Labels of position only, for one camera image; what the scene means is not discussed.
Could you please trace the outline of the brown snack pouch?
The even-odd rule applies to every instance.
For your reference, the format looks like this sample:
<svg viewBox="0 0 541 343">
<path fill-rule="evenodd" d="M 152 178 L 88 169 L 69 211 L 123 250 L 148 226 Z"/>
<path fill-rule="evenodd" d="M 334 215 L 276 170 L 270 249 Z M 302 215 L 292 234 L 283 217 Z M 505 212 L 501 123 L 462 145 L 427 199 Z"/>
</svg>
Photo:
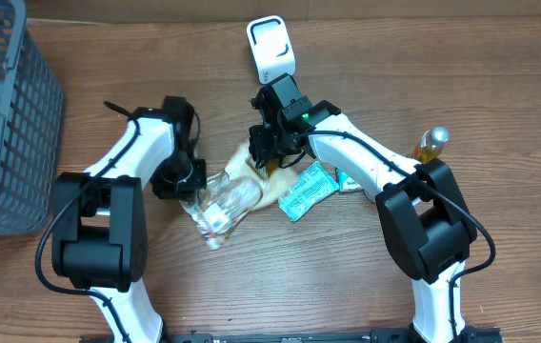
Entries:
<svg viewBox="0 0 541 343">
<path fill-rule="evenodd" d="M 276 161 L 257 169 L 249 144 L 243 142 L 223 171 L 207 178 L 205 189 L 180 204 L 195 221 L 208 248 L 214 251 L 222 247 L 250 212 L 277 202 L 297 182 L 298 173 L 292 168 L 279 168 Z"/>
</svg>

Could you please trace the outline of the teal wet wipes pack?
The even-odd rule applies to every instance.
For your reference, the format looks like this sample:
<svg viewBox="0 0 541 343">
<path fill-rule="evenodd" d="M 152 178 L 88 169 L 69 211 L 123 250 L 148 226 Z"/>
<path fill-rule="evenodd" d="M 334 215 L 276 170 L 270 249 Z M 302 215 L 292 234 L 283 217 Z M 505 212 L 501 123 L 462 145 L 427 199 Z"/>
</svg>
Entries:
<svg viewBox="0 0 541 343">
<path fill-rule="evenodd" d="M 337 182 L 315 161 L 299 174 L 297 183 L 279 197 L 279 208 L 291 222 L 297 222 L 314 205 L 338 190 Z"/>
</svg>

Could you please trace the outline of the small teal tissue pack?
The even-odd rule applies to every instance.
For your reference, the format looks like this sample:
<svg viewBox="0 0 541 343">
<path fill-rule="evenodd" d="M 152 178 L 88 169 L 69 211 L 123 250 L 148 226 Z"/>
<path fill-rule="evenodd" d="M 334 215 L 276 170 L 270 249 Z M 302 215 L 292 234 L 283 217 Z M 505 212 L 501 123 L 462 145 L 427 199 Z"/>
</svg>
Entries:
<svg viewBox="0 0 541 343">
<path fill-rule="evenodd" d="M 336 182 L 340 192 L 359 192 L 363 190 L 362 186 L 355 182 L 344 171 L 336 169 L 335 172 Z"/>
</svg>

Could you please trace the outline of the yellow oil bottle grey cap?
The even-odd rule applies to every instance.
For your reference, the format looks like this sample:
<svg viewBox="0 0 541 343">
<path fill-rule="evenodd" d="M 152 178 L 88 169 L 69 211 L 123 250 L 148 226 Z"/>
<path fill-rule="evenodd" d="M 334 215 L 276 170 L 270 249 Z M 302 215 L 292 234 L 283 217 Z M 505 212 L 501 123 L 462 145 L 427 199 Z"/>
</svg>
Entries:
<svg viewBox="0 0 541 343">
<path fill-rule="evenodd" d="M 407 154 L 407 157 L 426 164 L 441 154 L 449 140 L 450 132 L 446 127 L 427 130 L 413 151 Z"/>
</svg>

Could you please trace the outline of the green lid seasoning jar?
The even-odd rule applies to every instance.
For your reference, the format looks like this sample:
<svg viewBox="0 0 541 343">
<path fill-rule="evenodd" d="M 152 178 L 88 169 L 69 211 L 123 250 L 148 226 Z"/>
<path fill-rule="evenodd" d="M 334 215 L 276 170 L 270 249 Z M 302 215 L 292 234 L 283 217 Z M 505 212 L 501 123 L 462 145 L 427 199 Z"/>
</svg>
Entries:
<svg viewBox="0 0 541 343">
<path fill-rule="evenodd" d="M 377 195 L 377 192 L 368 192 L 367 190 L 364 190 L 364 194 L 370 200 L 370 202 L 376 202 L 375 197 Z"/>
</svg>

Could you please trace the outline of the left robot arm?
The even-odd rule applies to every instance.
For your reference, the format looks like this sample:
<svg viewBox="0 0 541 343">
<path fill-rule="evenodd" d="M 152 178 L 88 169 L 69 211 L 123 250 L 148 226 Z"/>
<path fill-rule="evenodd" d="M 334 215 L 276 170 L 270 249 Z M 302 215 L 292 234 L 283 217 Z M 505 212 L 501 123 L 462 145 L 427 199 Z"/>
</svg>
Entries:
<svg viewBox="0 0 541 343">
<path fill-rule="evenodd" d="M 57 177 L 35 272 L 53 292 L 91 298 L 110 326 L 109 342 L 166 342 L 165 321 L 143 281 L 149 255 L 143 190 L 193 202 L 206 188 L 206 163 L 195 154 L 200 118 L 179 96 L 165 97 L 160 108 L 105 105 L 127 117 L 126 130 L 97 163 Z"/>
</svg>

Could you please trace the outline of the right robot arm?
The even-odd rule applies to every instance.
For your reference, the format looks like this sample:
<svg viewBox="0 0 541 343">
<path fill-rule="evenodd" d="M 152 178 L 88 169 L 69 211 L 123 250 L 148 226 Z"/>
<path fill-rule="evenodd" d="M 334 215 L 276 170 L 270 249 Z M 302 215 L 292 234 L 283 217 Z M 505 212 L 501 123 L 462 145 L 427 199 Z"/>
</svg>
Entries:
<svg viewBox="0 0 541 343">
<path fill-rule="evenodd" d="M 391 151 L 358 130 L 332 103 L 312 104 L 287 73 L 250 101 L 262 122 L 250 127 L 258 168 L 309 155 L 344 171 L 375 203 L 386 248 L 412 281 L 411 340 L 468 342 L 459 278 L 476 239 L 451 169 Z"/>
</svg>

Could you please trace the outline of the white barcode scanner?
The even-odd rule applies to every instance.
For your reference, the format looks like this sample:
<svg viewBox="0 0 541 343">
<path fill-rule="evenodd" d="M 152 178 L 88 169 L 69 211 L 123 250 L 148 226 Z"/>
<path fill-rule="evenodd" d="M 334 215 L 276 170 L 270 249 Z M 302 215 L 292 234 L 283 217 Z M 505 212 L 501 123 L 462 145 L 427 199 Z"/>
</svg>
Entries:
<svg viewBox="0 0 541 343">
<path fill-rule="evenodd" d="M 262 85 L 287 73 L 294 76 L 296 59 L 287 25 L 278 15 L 269 15 L 248 23 L 246 34 Z"/>
</svg>

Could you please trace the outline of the grey plastic mesh basket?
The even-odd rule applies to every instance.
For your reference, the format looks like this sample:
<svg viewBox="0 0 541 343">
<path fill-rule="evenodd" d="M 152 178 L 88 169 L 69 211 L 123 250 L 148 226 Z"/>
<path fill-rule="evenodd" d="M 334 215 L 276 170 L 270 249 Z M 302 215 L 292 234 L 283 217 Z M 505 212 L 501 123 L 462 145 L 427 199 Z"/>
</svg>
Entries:
<svg viewBox="0 0 541 343">
<path fill-rule="evenodd" d="M 25 3 L 0 0 L 0 235 L 48 223 L 65 106 L 27 29 Z"/>
</svg>

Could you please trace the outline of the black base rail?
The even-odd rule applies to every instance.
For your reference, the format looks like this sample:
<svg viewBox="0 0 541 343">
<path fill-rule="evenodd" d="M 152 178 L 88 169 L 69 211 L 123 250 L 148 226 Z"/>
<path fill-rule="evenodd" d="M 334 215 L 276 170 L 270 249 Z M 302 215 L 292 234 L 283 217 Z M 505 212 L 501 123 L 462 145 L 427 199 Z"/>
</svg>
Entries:
<svg viewBox="0 0 541 343">
<path fill-rule="evenodd" d="M 111 337 L 84 338 L 80 343 L 113 342 Z M 369 333 L 319 333 L 293 335 L 229 335 L 211 336 L 209 333 L 170 335 L 161 342 L 170 343 L 407 343 L 424 342 L 415 338 L 414 329 L 373 329 Z M 468 326 L 460 342 L 502 343 L 500 329 L 476 329 Z"/>
</svg>

